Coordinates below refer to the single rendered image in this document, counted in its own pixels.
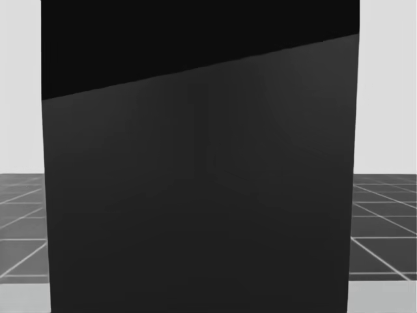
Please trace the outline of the black screen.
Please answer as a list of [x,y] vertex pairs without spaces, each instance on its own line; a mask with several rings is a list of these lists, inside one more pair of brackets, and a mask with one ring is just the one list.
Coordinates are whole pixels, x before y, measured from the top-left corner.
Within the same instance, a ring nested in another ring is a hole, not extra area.
[[40,0],[51,313],[347,313],[360,0]]

